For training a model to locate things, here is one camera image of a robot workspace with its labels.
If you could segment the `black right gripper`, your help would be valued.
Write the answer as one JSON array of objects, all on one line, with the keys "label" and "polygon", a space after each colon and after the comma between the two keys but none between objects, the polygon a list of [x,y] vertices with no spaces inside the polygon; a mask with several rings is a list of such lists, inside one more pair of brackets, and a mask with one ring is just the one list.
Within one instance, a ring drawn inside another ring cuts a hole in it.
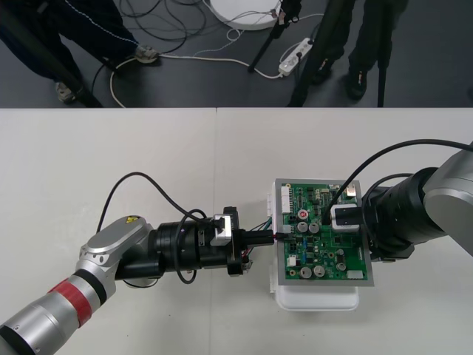
[{"label": "black right gripper", "polygon": [[381,222],[376,203],[386,194],[388,187],[371,186],[362,198],[361,217],[366,232],[372,261],[393,263],[405,260],[414,252],[414,246],[399,237],[387,224]]}]

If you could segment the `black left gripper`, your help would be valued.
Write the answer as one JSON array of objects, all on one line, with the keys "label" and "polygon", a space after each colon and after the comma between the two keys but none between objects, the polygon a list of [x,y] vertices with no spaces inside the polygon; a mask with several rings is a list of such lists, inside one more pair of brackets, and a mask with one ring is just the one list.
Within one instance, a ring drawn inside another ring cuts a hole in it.
[{"label": "black left gripper", "polygon": [[223,237],[222,244],[225,249],[226,268],[230,277],[243,275],[243,234],[247,238],[245,245],[247,247],[271,246],[274,243],[273,231],[271,229],[261,231],[246,231],[239,225],[239,215],[236,207],[226,206],[223,209]]}]

